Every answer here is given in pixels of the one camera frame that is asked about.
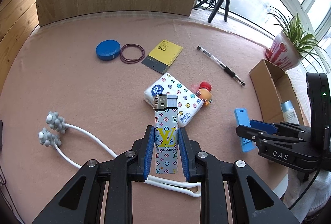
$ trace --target red flower pot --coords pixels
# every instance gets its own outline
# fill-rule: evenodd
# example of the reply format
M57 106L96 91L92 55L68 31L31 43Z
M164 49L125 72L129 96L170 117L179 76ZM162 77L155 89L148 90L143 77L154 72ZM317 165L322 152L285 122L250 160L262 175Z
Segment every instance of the red flower pot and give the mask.
M284 71L298 66L302 60L302 56L283 31L275 37L271 49L265 49L265 56Z

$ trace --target white tissue package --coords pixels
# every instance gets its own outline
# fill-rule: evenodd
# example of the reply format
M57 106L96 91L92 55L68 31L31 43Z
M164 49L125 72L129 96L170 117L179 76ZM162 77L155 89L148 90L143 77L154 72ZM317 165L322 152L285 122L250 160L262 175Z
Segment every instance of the white tissue package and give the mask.
M178 96L178 126L185 127L203 106L203 101L169 73L165 73L144 92L144 99L154 107L154 97L159 94Z

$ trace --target black pen grip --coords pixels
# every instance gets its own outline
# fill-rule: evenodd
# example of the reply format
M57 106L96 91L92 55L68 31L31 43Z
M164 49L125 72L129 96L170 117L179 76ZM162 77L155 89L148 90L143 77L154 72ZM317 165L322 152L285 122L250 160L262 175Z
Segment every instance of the black pen grip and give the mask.
M225 67L224 71L227 72L230 75L230 77L236 76L236 74L234 72L232 72L228 67Z

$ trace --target blue bottle cap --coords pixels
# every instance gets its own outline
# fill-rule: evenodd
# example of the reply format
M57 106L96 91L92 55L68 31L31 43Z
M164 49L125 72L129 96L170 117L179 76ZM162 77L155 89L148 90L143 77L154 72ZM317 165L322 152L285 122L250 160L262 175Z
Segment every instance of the blue bottle cap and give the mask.
M121 46L115 40L105 40L97 45L95 49L100 60L109 61L116 58L120 54Z
M291 101L286 101L286 102L282 102L281 104L281 107L282 107L282 111L285 113L286 111L294 108L293 105L292 105L292 102Z

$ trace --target pen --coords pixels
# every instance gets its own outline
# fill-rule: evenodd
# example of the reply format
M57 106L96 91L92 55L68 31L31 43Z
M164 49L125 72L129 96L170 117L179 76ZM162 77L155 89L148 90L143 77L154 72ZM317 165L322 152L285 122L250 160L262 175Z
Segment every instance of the pen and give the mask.
M235 80L239 81L242 86L246 85L244 81L240 77L238 77L229 67L227 67L225 64L223 64L219 59L211 55L207 50L203 49L202 47L198 46L198 50L200 50L202 53L206 54L209 58L211 58L214 62L218 63L223 70L230 76L233 77Z

